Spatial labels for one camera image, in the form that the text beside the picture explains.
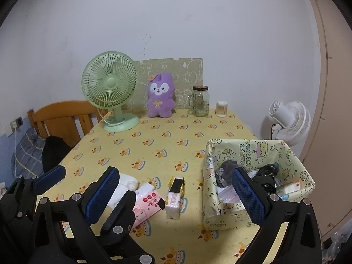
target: electrical wire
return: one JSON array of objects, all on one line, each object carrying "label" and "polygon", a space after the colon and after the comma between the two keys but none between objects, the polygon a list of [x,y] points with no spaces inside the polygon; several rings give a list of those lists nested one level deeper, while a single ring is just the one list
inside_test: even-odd
[{"label": "electrical wire", "polygon": [[15,134],[15,151],[13,152],[13,154],[15,157],[13,158],[13,163],[15,165],[15,178],[17,178],[17,174],[16,174],[16,168],[17,168],[17,166],[16,166],[16,159],[17,159],[17,157],[16,157],[16,128],[15,128],[14,134]]},{"label": "electrical wire", "polygon": [[272,140],[272,128],[275,126],[276,124],[273,124],[272,126],[271,126],[271,140]]}]

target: white tissue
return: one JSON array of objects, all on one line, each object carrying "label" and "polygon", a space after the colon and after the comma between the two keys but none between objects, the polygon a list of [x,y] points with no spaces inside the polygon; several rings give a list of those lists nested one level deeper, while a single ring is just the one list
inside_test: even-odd
[{"label": "white tissue", "polygon": [[153,190],[155,190],[155,186],[150,183],[144,183],[140,186],[138,190],[136,190],[136,201],[150,194]]},{"label": "white tissue", "polygon": [[119,183],[108,202],[108,206],[114,209],[128,190],[128,187]]},{"label": "white tissue", "polygon": [[128,187],[129,190],[135,191],[138,188],[138,181],[136,178],[129,176],[128,174],[120,173],[119,184],[123,184]]},{"label": "white tissue", "polygon": [[168,192],[165,201],[165,211],[167,218],[180,219],[181,195],[175,192]]}]

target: fan base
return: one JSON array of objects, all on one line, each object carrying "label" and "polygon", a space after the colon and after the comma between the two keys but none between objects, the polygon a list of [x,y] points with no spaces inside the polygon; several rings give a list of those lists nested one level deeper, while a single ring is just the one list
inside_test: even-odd
[{"label": "fan base", "polygon": [[139,124],[139,118],[132,113],[125,113],[119,117],[124,118],[126,121],[118,125],[105,124],[104,129],[108,132],[122,132],[130,130]]}]

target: chair backrest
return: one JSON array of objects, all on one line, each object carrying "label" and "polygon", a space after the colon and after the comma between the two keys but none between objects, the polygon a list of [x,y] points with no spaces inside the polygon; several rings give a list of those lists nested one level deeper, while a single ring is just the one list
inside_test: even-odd
[{"label": "chair backrest", "polygon": [[36,113],[32,110],[28,111],[28,118],[31,126],[43,138],[48,136],[61,137],[69,146],[73,147],[81,139],[74,116],[78,116],[83,134],[86,135],[93,128],[91,114],[95,114],[98,121],[101,120],[97,108],[88,101],[62,101],[49,104]]}]

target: blue plaid fabric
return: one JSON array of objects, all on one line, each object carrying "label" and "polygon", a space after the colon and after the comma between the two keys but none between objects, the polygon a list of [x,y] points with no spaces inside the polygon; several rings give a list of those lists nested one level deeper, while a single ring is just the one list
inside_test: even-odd
[{"label": "blue plaid fabric", "polygon": [[34,128],[27,130],[12,155],[12,173],[15,179],[19,175],[31,178],[43,174],[42,152],[44,145],[45,139],[38,136]]}]

